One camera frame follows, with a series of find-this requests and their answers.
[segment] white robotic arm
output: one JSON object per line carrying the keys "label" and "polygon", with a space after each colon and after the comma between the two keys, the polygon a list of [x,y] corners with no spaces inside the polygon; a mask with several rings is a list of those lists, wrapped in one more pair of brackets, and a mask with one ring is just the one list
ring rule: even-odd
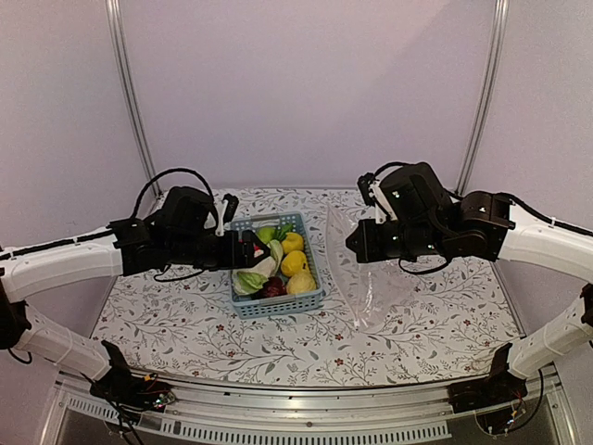
{"label": "white robotic arm", "polygon": [[[501,260],[537,264],[593,283],[593,237],[546,223],[518,205],[511,206],[509,219],[515,227],[502,244]],[[554,320],[529,337],[513,341],[509,372],[526,379],[593,338],[593,326],[584,322],[593,301],[590,294],[588,286]]]}
{"label": "white robotic arm", "polygon": [[[89,234],[0,250],[0,350],[27,351],[79,372],[94,382],[94,395],[110,402],[161,409],[174,400],[166,383],[132,376],[117,346],[69,331],[25,299],[90,278],[162,271],[172,264],[202,271],[252,267],[270,251],[250,231],[239,239],[236,231],[222,229],[237,205],[230,195],[215,206],[211,193],[173,187],[162,208],[143,220],[135,218],[135,210],[131,218]],[[264,254],[256,257],[256,248]]]}
{"label": "white robotic arm", "polygon": [[[377,178],[391,167],[399,169]],[[446,267],[453,258],[475,256],[529,262],[593,283],[593,232],[557,222],[517,197],[487,192],[455,196],[424,162],[386,164],[361,176],[359,188],[376,216],[359,221],[347,239],[358,262],[416,261],[421,255],[447,260],[437,269],[415,272],[423,274]],[[516,394],[523,397],[528,377],[591,338],[593,286],[587,285],[554,320],[498,349],[488,377],[452,384],[449,401],[463,412],[512,401]]]}

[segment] clear plastic bag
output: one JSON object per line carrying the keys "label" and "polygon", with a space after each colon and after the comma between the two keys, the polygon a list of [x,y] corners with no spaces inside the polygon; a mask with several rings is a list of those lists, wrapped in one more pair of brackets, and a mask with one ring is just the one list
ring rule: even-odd
{"label": "clear plastic bag", "polygon": [[354,314],[355,327],[366,331],[383,323],[392,305],[410,297],[414,284],[397,261],[356,263],[346,238],[357,225],[343,211],[328,206],[325,243],[330,272]]}

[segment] table surface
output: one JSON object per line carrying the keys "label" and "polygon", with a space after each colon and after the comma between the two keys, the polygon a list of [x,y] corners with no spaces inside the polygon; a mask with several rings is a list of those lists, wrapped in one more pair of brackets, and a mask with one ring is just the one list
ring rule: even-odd
{"label": "table surface", "polygon": [[[444,271],[407,276],[385,319],[357,330],[325,257],[327,206],[354,220],[355,190],[220,190],[239,197],[237,216],[301,211],[327,292],[322,308],[240,320],[229,273],[161,284],[155,272],[118,279],[94,338],[117,344],[131,365],[174,375],[283,386],[373,386],[481,375],[496,347],[519,335],[489,262],[458,259]],[[187,274],[174,267],[168,276]]]}

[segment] basket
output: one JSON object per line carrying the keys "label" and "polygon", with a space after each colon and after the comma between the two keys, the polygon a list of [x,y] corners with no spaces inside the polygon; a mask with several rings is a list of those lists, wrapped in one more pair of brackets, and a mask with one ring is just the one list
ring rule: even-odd
{"label": "basket", "polygon": [[231,229],[239,233],[244,230],[253,230],[255,232],[264,225],[276,225],[276,227],[280,228],[288,223],[293,224],[293,232],[300,234],[305,240],[305,255],[309,262],[311,274],[315,278],[315,283],[317,283],[317,289],[296,295],[289,294],[271,297],[269,299],[251,299],[249,296],[237,295],[234,292],[233,286],[231,286],[232,304],[242,319],[311,311],[319,308],[322,304],[324,295],[322,280],[317,270],[313,251],[311,250],[309,234],[302,213],[293,211],[237,219],[231,222]]}

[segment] metal frame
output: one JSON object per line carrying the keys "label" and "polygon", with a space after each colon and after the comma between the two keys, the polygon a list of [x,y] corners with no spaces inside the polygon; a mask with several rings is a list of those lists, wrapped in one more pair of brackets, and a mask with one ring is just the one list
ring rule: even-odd
{"label": "metal frame", "polygon": [[[574,421],[553,366],[544,369],[549,404],[561,443],[576,444]],[[326,445],[422,443],[449,437],[447,422],[473,412],[454,414],[447,402],[448,382],[405,387],[288,388],[161,376],[173,385],[178,401],[165,413],[144,413],[139,430],[200,443]],[[527,383],[536,399],[539,378]],[[81,377],[61,373],[42,445],[55,445],[66,410],[115,422],[110,406],[88,393]],[[490,407],[484,411],[493,411]],[[394,435],[398,440],[385,442]]]}
{"label": "metal frame", "polygon": [[[136,146],[138,147],[138,154],[140,155],[145,176],[150,180],[157,174],[157,172],[152,160],[152,155],[150,154],[150,149],[148,148],[145,127],[142,123],[142,116],[140,114],[138,100],[133,87],[130,60],[128,59],[121,20],[120,0],[106,0],[106,7],[109,30],[111,32],[111,42],[113,44],[113,50],[115,51],[121,88],[123,90],[126,108],[128,109],[130,123],[132,124],[133,136],[136,141]],[[151,190],[155,197],[162,194],[162,190],[158,183],[152,184]]]}
{"label": "metal frame", "polygon": [[459,195],[464,195],[467,189],[470,177],[472,176],[473,165],[480,147],[480,141],[486,125],[486,118],[492,100],[494,85],[497,77],[498,64],[502,52],[502,43],[504,32],[507,25],[507,15],[509,12],[509,0],[497,0],[494,11],[494,22],[492,25],[492,37],[490,40],[490,50],[486,63],[486,74],[482,85],[482,94],[478,103],[478,110],[473,120],[473,128],[470,136],[470,142],[465,152],[463,165],[461,167],[460,177],[455,189]]}

